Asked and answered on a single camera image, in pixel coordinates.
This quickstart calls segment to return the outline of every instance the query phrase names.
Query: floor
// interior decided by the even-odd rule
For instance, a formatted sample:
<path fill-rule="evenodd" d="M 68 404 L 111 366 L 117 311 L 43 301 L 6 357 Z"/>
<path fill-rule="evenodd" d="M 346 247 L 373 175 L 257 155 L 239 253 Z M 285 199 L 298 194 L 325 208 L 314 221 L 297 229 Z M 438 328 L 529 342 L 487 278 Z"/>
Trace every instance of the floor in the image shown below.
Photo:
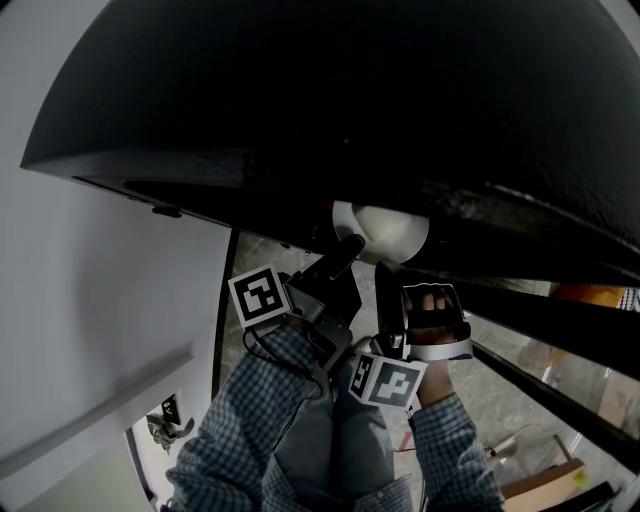
<path fill-rule="evenodd" d="M 318 257 L 260 237 L 240 234 L 233 275 L 268 263 L 274 264 L 278 272 L 291 274 L 308 267 Z M 354 339 L 357 340 L 377 332 L 374 267 L 356 262 L 353 272 L 363 302 L 362 309 L 351 325 Z M 556 375 L 549 375 L 549 372 L 545 375 L 544 369 L 548 366 L 545 363 L 549 357 L 554 357 L 550 355 L 548 347 L 479 318 L 470 317 L 469 322 L 472 325 L 472 337 L 476 341 L 526 371 L 546 379 L 546 382 L 551 379 L 550 383 L 560 391 L 598 411 L 603 396 L 607 396 L 605 383 L 609 374 L 605 374 L 606 369 L 572 356 L 554 365 Z M 230 303 L 223 336 L 221 383 L 244 356 L 241 335 L 233 303 Z M 490 460 L 500 485 L 562 463 L 565 459 L 553 434 L 560 436 L 574 457 L 583 460 L 589 476 L 587 485 L 609 481 L 615 489 L 632 481 L 632 473 L 484 364 L 475 359 L 456 361 L 450 363 L 450 369 L 456 391 L 477 427 L 478 438 L 483 446 L 496 446 L 519 432 L 514 447 Z M 409 430 L 406 415 L 389 412 L 388 409 L 383 409 L 383 414 L 394 448 L 397 449 Z M 412 475 L 413 501 L 417 507 L 421 475 L 415 452 L 397 453 L 395 463 L 397 476 Z"/>

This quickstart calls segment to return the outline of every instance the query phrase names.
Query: hand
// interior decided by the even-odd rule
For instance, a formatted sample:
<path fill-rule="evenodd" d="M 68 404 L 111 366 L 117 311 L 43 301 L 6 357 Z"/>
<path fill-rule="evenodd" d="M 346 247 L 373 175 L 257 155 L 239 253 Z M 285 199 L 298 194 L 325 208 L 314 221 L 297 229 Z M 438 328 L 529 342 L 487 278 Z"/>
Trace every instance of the hand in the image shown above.
<path fill-rule="evenodd" d="M 413 309 L 413 303 L 409 297 L 405 298 L 407 309 Z M 435 293 L 426 293 L 420 298 L 420 307 L 423 311 L 452 308 L 453 302 L 444 289 Z M 412 345 L 435 345 L 453 343 L 455 338 L 451 329 L 442 327 L 439 329 L 412 329 L 408 333 Z M 418 388 L 418 400 L 422 407 L 428 407 L 455 393 L 449 376 L 448 361 L 433 361 L 427 366 L 424 377 Z"/>

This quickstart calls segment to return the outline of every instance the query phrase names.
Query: white wall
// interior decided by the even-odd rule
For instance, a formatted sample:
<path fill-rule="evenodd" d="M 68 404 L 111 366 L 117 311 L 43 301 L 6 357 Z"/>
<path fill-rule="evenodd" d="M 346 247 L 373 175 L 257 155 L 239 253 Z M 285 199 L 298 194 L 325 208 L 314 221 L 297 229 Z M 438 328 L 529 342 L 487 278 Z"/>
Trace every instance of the white wall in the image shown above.
<path fill-rule="evenodd" d="M 20 512 L 151 510 L 121 436 Z"/>
<path fill-rule="evenodd" d="M 0 478 L 176 350 L 213 350 L 227 228 L 18 167 L 56 73 L 106 3 L 13 0 L 0 12 Z M 59 478 L 92 455 L 83 446 Z M 16 493 L 15 479 L 0 482 L 0 503 Z"/>

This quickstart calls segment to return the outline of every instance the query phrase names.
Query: black metal bar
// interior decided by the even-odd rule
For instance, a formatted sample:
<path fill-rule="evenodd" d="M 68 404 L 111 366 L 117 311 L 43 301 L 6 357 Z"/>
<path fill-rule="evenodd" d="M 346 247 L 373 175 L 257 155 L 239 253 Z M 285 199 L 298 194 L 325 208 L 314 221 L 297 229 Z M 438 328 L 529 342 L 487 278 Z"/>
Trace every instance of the black metal bar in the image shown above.
<path fill-rule="evenodd" d="M 236 251 L 238 250 L 239 232 L 236 229 L 231 230 L 229 236 L 229 247 L 227 249 L 227 257 L 224 262 L 224 274 L 222 275 L 222 286 L 220 287 L 220 297 L 218 299 L 218 319 L 216 320 L 216 339 L 213 348 L 213 372 L 211 375 L 211 400 L 213 400 L 220 391 L 220 372 L 222 370 L 222 348 L 224 346 L 224 326 L 227 319 L 227 307 L 229 305 L 229 286 L 227 282 L 233 274 L 233 264 L 236 260 Z"/>
<path fill-rule="evenodd" d="M 640 473 L 640 443 L 629 434 L 475 341 L 473 355 L 629 470 Z"/>
<path fill-rule="evenodd" d="M 467 311 L 640 380 L 640 365 L 632 354 L 640 314 L 450 282 Z"/>
<path fill-rule="evenodd" d="M 144 492 L 144 495 L 147 497 L 147 500 L 149 501 L 149 503 L 155 503 L 155 500 L 158 497 L 149 487 L 149 482 L 147 481 L 147 477 L 144 474 L 144 468 L 142 467 L 142 461 L 140 460 L 140 454 L 138 453 L 138 443 L 136 443 L 136 436 L 133 433 L 133 429 L 128 428 L 125 431 L 125 436 L 127 438 L 127 444 L 129 445 L 129 452 L 131 453 L 133 466 L 135 467 L 136 473 L 138 474 L 138 480 L 140 481 L 140 486 L 142 487 L 142 491 Z"/>

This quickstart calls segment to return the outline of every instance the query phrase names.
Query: plaid shirt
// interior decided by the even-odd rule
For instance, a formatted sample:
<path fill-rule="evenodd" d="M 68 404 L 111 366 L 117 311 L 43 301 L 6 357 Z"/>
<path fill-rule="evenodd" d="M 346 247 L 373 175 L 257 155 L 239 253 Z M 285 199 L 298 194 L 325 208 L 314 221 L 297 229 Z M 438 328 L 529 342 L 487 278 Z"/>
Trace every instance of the plaid shirt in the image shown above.
<path fill-rule="evenodd" d="M 309 343 L 290 326 L 265 340 L 299 367 L 311 368 L 315 361 Z M 185 444 L 176 467 L 167 472 L 175 494 L 164 510 L 306 510 L 272 457 L 285 423 L 305 398 L 306 383 L 283 367 L 246 356 L 211 404 L 198 436 Z M 457 396 L 416 412 L 410 425 L 430 510 L 502 510 L 475 428 Z M 407 478 L 360 498 L 353 510 L 411 511 Z"/>

